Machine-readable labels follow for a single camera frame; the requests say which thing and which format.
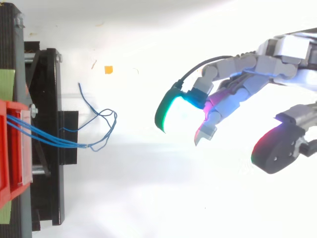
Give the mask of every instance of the black cable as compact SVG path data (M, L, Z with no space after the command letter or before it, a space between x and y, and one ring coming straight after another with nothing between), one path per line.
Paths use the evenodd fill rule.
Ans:
M196 65L195 67L193 67L190 71L188 71L181 79L179 79L176 83L174 83L173 87L176 87L178 89L181 89L183 86L183 83L185 81L185 79L191 75L193 72L195 72L197 69L199 69L200 67L204 66L207 63L211 63L211 62L215 62L217 60L224 60L227 58L231 58L232 56L218 56L218 57L214 57L211 59L207 59L201 63L199 63L198 65Z

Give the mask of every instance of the screw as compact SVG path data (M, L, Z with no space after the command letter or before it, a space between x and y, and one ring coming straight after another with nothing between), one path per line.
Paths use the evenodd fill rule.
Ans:
M16 25L18 28L21 28L21 29L24 28L24 25L23 25L23 17L22 17L22 14L21 14L21 13L17 14L17 16L16 16L15 19L14 19L14 22L15 22L15 25Z
M39 110L35 107L34 104L31 105L30 110L31 110L31 117L32 118L35 118L36 114L39 113Z
M57 63L63 63L63 56L60 54L56 54L56 62Z

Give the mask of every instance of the white surface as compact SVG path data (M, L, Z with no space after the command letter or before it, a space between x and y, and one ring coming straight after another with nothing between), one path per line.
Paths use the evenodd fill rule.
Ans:
M107 148L97 154L79 150L78 165L64 169L63 225L44 222L34 237L317 237L316 157L301 157L273 176L250 164L254 144L273 125L268 121L295 104L313 102L313 93L268 86L199 148L193 138L172 143L154 125L162 96L192 66L316 27L317 3L14 2L26 16L25 40L40 40L43 49L63 54L63 109L79 110L80 123L91 116L79 95L81 82L93 105L118 113ZM105 75L105 65L113 65L112 75ZM100 120L79 141L95 141L105 130Z

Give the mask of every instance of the red plastic part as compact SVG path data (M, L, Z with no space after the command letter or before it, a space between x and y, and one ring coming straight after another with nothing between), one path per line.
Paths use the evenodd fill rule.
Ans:
M10 201L6 103L0 101L0 208Z
M6 115L20 118L24 110L29 110L24 104L0 100L0 208L30 185L22 184L21 132L6 124Z

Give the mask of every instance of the black metal frame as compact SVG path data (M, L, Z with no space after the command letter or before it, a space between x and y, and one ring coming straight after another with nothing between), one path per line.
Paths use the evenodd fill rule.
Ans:
M29 92L39 110L32 123L53 136L77 142L77 133L61 130L63 127L78 128L78 111L63 112L61 108L59 52L56 49L37 50L39 42L37 44L25 42L26 52L35 52L32 63L25 64ZM65 219L63 165L77 163L77 149L38 143L33 146L33 152L33 164L49 171L49 174L33 176L31 184L32 229L38 231L40 221L52 220L53 226L58 226Z

